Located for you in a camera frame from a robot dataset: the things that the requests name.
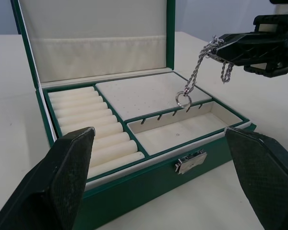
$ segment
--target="ring roll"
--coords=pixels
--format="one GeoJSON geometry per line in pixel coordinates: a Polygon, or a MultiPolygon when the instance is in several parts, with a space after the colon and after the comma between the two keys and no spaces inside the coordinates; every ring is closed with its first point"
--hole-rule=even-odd
{"type": "Polygon", "coordinates": [[[83,99],[83,100],[77,100],[77,101],[52,103],[52,108],[54,110],[67,109],[71,107],[79,107],[82,105],[95,104],[95,103],[100,103],[100,102],[103,102],[103,100],[101,96],[98,96],[98,97],[92,97],[92,98],[83,99]]]}
{"type": "Polygon", "coordinates": [[[143,159],[145,156],[141,152],[135,152],[133,154],[108,161],[107,163],[89,168],[87,178],[92,178],[94,176],[100,175],[102,173],[109,172],[113,169],[117,169],[118,167],[124,166],[126,164],[138,161],[140,159],[143,159]]]}
{"type": "Polygon", "coordinates": [[[58,118],[58,123],[61,126],[69,126],[83,121],[97,119],[105,116],[111,116],[113,113],[110,109],[98,110],[96,112],[84,113],[74,116],[58,118]]]}
{"type": "Polygon", "coordinates": [[[64,116],[71,116],[71,115],[76,115],[76,114],[81,114],[81,113],[94,112],[94,111],[103,110],[107,108],[108,108],[107,103],[102,102],[102,103],[96,103],[96,104],[91,104],[91,105],[84,105],[84,106],[76,107],[76,108],[59,109],[59,110],[55,110],[54,113],[57,118],[61,118],[64,116]]]}
{"type": "Polygon", "coordinates": [[[127,156],[138,151],[134,140],[112,145],[97,151],[92,151],[90,167],[94,167],[108,161],[127,156]]]}
{"type": "Polygon", "coordinates": [[[62,131],[62,134],[65,135],[69,132],[73,132],[81,128],[105,126],[105,125],[113,124],[113,123],[117,123],[117,118],[115,115],[105,116],[105,117],[94,119],[94,120],[88,120],[88,121],[84,121],[75,125],[62,126],[61,131],[62,131]]]}
{"type": "Polygon", "coordinates": [[[126,141],[129,141],[130,137],[128,135],[128,133],[124,132],[124,133],[118,133],[118,134],[114,134],[105,138],[100,138],[97,140],[94,140],[93,142],[93,151],[102,149],[102,148],[106,148],[112,145],[116,145],[119,143],[123,143],[126,141]]]}
{"type": "Polygon", "coordinates": [[[113,134],[122,133],[123,126],[120,122],[106,125],[106,126],[98,126],[95,127],[95,137],[94,141],[99,138],[104,138],[113,134]]]}
{"type": "Polygon", "coordinates": [[[50,92],[49,97],[64,97],[64,96],[76,95],[76,94],[92,92],[92,91],[95,91],[95,89],[92,86],[90,86],[90,87],[73,89],[73,90],[50,92]]]}
{"type": "Polygon", "coordinates": [[[88,99],[92,97],[98,97],[99,93],[97,91],[86,92],[78,95],[70,95],[65,97],[50,97],[51,103],[59,103],[59,102],[69,102],[69,101],[77,101],[82,99],[88,99]]]}

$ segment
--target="silver necklace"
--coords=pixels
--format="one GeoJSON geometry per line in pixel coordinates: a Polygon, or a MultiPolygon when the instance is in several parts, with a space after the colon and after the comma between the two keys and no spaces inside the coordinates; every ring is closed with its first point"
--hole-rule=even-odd
{"type": "MultiPolygon", "coordinates": [[[[209,58],[210,54],[213,53],[222,44],[224,44],[224,40],[219,39],[216,35],[214,35],[213,40],[211,42],[209,42],[209,44],[207,44],[206,46],[203,47],[203,49],[200,52],[200,55],[198,56],[197,65],[196,65],[193,73],[191,74],[189,80],[187,81],[187,84],[184,87],[184,91],[179,91],[176,94],[176,103],[178,106],[180,106],[181,108],[189,108],[191,106],[192,99],[189,96],[189,93],[191,93],[195,87],[198,69],[200,68],[200,65],[201,65],[203,59],[204,59],[204,57],[209,58]],[[182,104],[179,102],[179,96],[181,96],[181,95],[188,98],[189,102],[187,104],[182,104]]],[[[223,66],[222,66],[222,71],[221,71],[221,80],[223,83],[230,81],[232,68],[234,66],[233,64],[229,63],[227,70],[225,72],[226,64],[227,64],[227,62],[224,61],[223,66]]]]}

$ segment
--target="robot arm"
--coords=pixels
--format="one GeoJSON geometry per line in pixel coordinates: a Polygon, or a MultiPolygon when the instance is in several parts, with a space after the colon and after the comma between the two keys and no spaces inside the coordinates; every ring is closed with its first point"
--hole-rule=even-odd
{"type": "Polygon", "coordinates": [[[247,72],[270,78],[287,74],[288,14],[257,16],[253,24],[254,32],[221,36],[224,44],[211,53],[210,57],[220,62],[244,66],[247,72]]]}

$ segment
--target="metal ring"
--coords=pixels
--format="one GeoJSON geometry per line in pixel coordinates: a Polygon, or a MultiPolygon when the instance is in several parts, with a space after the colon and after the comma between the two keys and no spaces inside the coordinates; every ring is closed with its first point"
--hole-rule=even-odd
{"type": "Polygon", "coordinates": [[[191,103],[192,103],[192,100],[191,100],[191,97],[189,95],[184,95],[184,97],[188,97],[189,99],[189,103],[187,104],[182,104],[179,102],[179,96],[180,95],[184,95],[184,91],[179,91],[177,94],[176,94],[176,103],[179,107],[181,108],[189,108],[191,106],[191,103]]]}

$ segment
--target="silver latch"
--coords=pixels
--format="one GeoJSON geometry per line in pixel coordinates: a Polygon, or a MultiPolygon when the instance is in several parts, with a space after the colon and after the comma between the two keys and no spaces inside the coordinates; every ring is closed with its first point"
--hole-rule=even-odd
{"type": "Polygon", "coordinates": [[[202,164],[206,156],[207,153],[204,150],[199,150],[198,152],[178,159],[178,163],[175,164],[175,172],[178,174],[186,173],[196,165],[202,164]]]}

